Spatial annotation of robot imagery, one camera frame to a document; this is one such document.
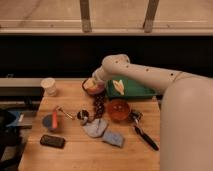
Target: wooden table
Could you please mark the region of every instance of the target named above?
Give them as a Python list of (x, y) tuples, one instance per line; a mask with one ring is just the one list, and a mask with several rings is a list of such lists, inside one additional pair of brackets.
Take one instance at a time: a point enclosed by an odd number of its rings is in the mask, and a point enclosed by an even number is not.
[[(114, 123), (107, 113), (108, 130), (120, 132), (125, 137), (123, 148), (103, 143), (101, 138), (90, 138), (79, 120), (71, 120), (59, 113), (60, 129), (50, 133), (42, 126), (42, 119), (56, 105), (76, 114), (86, 109), (93, 114), (93, 99), (81, 89), (81, 80), (57, 81), (56, 97), (44, 95), (33, 128), (19, 165), (19, 171), (159, 171), (159, 151), (154, 151), (134, 132), (130, 122)], [(156, 99), (128, 101), (131, 108), (143, 112), (140, 121), (144, 131), (160, 145), (160, 112)], [(41, 146), (43, 134), (62, 136), (64, 149)]]

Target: paper cup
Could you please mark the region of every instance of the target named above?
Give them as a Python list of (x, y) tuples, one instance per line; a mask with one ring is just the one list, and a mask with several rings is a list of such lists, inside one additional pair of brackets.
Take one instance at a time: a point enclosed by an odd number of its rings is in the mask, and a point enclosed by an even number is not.
[(44, 78), (41, 81), (41, 87), (43, 87), (48, 96), (55, 96), (57, 94), (54, 78)]

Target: red bowl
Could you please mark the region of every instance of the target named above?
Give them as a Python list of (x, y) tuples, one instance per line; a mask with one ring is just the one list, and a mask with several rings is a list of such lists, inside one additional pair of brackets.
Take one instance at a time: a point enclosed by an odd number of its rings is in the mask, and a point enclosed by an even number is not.
[(128, 118), (131, 109), (129, 104), (122, 99), (113, 99), (107, 104), (107, 113), (113, 121), (123, 121)]

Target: black handle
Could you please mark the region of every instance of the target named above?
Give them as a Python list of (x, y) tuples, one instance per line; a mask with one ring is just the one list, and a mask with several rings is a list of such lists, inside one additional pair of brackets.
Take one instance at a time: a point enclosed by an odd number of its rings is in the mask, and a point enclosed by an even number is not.
[(146, 134), (146, 133), (142, 133), (141, 130), (135, 126), (135, 131), (137, 134), (139, 134), (154, 150), (158, 151), (159, 148), (158, 146), (155, 144), (155, 142)]
[(141, 135), (143, 137), (143, 139), (149, 144), (152, 146), (152, 148), (156, 151), (159, 150), (158, 146), (155, 144), (155, 142), (146, 134), (146, 133), (143, 133)]

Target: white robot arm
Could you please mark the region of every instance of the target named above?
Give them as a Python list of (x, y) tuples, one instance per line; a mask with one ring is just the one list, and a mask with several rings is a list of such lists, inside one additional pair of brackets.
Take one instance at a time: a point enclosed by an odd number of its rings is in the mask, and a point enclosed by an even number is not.
[(188, 77), (201, 77), (182, 71), (131, 64), (127, 55), (120, 54), (105, 57), (102, 66), (93, 73), (93, 78), (99, 83), (106, 83), (116, 75), (134, 79), (159, 94), (163, 94), (174, 81)]
[(98, 83), (123, 75), (163, 94), (161, 171), (212, 171), (213, 81), (182, 71), (130, 64), (126, 55), (107, 56), (93, 73)]

